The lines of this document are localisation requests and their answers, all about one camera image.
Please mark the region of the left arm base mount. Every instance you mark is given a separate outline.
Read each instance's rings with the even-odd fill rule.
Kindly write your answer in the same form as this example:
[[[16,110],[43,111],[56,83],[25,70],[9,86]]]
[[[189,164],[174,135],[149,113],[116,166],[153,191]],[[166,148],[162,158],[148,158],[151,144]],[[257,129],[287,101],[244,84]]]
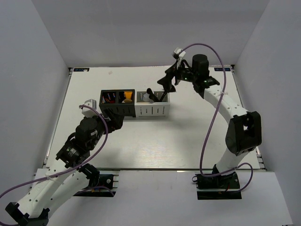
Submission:
[[[119,171],[100,171],[98,182],[80,190],[75,197],[114,197],[119,185]]]

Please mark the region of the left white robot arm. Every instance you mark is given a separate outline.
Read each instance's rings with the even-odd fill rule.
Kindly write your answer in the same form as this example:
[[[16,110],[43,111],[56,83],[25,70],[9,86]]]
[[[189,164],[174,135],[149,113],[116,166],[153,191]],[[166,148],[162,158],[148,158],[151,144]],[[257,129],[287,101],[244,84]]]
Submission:
[[[33,180],[33,187],[22,199],[10,202],[5,210],[18,226],[45,226],[50,216],[75,194],[106,190],[114,195],[112,182],[107,183],[89,161],[102,136],[120,129],[124,117],[111,110],[102,115],[92,107],[81,105],[84,118],[57,153],[44,177]]]

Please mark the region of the white oval bottle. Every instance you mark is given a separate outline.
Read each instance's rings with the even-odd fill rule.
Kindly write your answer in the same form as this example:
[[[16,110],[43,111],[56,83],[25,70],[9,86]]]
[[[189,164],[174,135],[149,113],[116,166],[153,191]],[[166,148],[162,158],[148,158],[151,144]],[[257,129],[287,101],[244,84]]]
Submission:
[[[122,103],[126,103],[126,104],[132,103],[132,99],[126,98],[122,101]]]

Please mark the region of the orange cream tube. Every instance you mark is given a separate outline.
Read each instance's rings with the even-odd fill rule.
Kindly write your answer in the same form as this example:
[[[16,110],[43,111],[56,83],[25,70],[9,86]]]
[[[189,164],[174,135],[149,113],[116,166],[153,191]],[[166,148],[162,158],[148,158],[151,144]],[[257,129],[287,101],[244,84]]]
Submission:
[[[132,91],[124,91],[124,96],[125,96],[125,99],[126,98],[129,98],[129,99],[132,99]]]

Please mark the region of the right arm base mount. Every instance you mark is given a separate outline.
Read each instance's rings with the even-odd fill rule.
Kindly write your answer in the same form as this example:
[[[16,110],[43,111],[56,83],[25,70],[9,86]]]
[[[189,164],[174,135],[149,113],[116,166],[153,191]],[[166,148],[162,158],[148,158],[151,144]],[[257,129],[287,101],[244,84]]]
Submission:
[[[201,174],[192,177],[196,184],[198,200],[241,200],[237,173],[206,178]]]

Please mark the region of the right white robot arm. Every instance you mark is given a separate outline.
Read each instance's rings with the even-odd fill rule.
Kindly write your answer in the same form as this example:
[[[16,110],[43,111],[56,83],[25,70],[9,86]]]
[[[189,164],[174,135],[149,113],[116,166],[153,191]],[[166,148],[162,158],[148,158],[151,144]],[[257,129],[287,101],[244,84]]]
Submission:
[[[229,174],[235,172],[243,163],[242,159],[262,143],[261,116],[237,104],[214,77],[210,76],[209,61],[203,54],[194,55],[189,66],[182,54],[173,54],[176,62],[165,71],[165,77],[158,80],[166,93],[175,92],[179,81],[190,82],[196,93],[214,108],[214,116],[220,114],[228,124],[225,137],[226,151],[213,168],[213,184],[222,188],[229,183]]]

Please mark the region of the clear plastic bottle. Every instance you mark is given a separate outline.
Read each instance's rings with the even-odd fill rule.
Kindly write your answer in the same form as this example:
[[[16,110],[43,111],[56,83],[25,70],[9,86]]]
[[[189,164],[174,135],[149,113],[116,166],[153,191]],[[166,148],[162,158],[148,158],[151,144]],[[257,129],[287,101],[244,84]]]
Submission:
[[[145,93],[143,95],[143,102],[151,103],[152,100],[150,99],[150,95],[148,93]]]

